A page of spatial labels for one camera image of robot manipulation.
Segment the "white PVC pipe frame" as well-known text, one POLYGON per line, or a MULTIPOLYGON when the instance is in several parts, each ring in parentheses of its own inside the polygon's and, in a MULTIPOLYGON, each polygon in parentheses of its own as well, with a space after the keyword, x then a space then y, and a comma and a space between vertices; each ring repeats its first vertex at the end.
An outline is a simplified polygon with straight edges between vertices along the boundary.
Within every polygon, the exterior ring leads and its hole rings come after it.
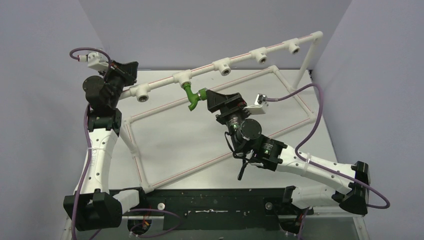
MULTIPOLYGON (((227 76, 230 74, 231 66, 234 64, 237 64, 249 59, 254 59, 258 64, 264 64, 267 61, 267 58, 268 58, 267 55, 269 53, 282 51, 282 50, 288 50, 290 54, 295 55, 296 53, 299 52, 301 44, 311 43, 308 49, 308 52, 297 73, 297 76, 295 77, 294 82, 292 84, 289 84, 286 81, 286 79, 283 77, 283 75, 281 74, 280 70, 275 65, 272 65, 263 70, 254 72, 250 75, 246 75, 244 77, 241 77, 241 78, 238 78, 238 79, 235 79, 235 80, 232 80, 232 81, 229 81, 214 87, 214 90, 222 90, 224 88, 232 87, 244 81, 251 80, 253 78, 257 78, 265 74, 273 73, 276 77, 278 77, 278 79, 281 81, 284 87, 288 90, 288 92, 293 93, 294 91, 297 90, 297 87, 304 73, 306 72, 307 67, 309 66, 311 58, 315 53, 316 47, 320 43, 322 38, 323 38, 323 33, 321 31, 316 31, 309 35, 302 36, 300 38, 292 38, 275 45, 260 47, 260 48, 251 50, 248 53, 243 53, 241 55, 237 55, 233 57, 225 57, 225 58, 216 60, 210 64, 197 67, 195 69, 187 69, 187 70, 179 71, 174 73, 171 76, 168 76, 159 80, 155 80, 148 83, 141 83, 141 84, 132 86, 124 90, 121 96, 121 99, 135 97, 137 98, 139 102, 146 102, 149 99, 149 92, 151 92, 152 90, 156 90, 170 84, 179 84, 182 87, 184 83, 191 84, 192 78, 212 72, 212 71, 218 71, 222 76, 227 76)), ((139 185, 143 187, 147 193, 155 189, 159 189, 161 187, 167 186, 169 184, 173 184, 195 173, 201 172, 208 167, 211 167, 224 160, 229 159, 232 156, 230 152, 225 153, 219 157, 206 161, 202 164, 196 165, 188 170, 172 175, 163 181, 159 181, 154 184, 149 183, 145 174, 143 163, 142 163, 140 148, 136 145, 136 140, 134 138, 134 134, 132 131, 132 123, 137 120, 154 115, 156 113, 160 113, 170 108, 179 106, 183 103, 189 103, 187 96, 185 98, 175 100, 173 102, 167 103, 157 108, 153 108, 148 111, 145 111, 145 112, 142 112, 142 113, 139 113, 124 119, 122 139, 124 143, 126 144, 126 146, 128 147, 128 149, 130 150, 131 156, 134 159, 136 172, 138 174, 139 185)))

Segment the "green plastic water faucet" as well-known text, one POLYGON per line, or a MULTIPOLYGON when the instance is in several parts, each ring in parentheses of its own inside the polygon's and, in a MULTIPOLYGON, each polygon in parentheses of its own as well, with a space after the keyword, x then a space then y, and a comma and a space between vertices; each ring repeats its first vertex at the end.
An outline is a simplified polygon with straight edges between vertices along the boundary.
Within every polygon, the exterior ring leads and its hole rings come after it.
POLYGON ((188 109, 193 111, 199 101, 205 101, 207 99, 207 88, 200 89, 197 93, 192 92, 191 84, 186 82, 182 85, 182 89, 185 91, 187 95, 187 99, 190 102, 188 109))

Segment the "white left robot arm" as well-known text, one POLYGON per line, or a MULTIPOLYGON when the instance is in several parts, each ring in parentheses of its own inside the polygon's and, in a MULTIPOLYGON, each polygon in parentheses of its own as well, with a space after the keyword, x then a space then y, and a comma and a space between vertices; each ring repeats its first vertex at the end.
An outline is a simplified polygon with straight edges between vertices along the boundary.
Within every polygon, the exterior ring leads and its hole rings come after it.
POLYGON ((137 81, 138 62, 111 62, 103 76, 93 75, 82 84, 88 102, 84 115, 87 155, 75 193, 67 195, 63 207, 78 231, 117 228, 123 214, 147 211, 142 187, 126 188, 116 194, 109 189, 109 173, 122 113, 117 108, 124 87, 137 81))

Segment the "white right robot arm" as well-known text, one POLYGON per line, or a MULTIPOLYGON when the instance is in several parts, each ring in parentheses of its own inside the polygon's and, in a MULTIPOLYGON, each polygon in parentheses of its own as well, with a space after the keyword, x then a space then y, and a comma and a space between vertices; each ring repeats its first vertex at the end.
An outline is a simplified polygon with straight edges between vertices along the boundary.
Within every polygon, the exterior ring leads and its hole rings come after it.
POLYGON ((248 164, 273 172, 291 173, 331 188, 331 204, 349 213, 366 215, 369 205, 369 165, 362 161, 345 164, 328 161, 299 151, 262 134, 260 123, 250 118, 251 111, 240 93, 222 94, 212 90, 201 93, 216 121, 225 125, 227 145, 235 159, 242 161, 237 176, 241 180, 248 164))

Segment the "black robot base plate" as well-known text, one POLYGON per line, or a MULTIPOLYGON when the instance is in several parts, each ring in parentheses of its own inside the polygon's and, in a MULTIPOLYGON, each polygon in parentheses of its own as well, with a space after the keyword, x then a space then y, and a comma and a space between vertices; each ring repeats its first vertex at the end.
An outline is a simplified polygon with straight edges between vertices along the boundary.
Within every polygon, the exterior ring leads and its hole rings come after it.
POLYGON ((294 186, 250 189, 160 189, 141 196, 126 227, 148 236, 159 230, 285 230, 297 234, 314 211, 293 205, 294 186))

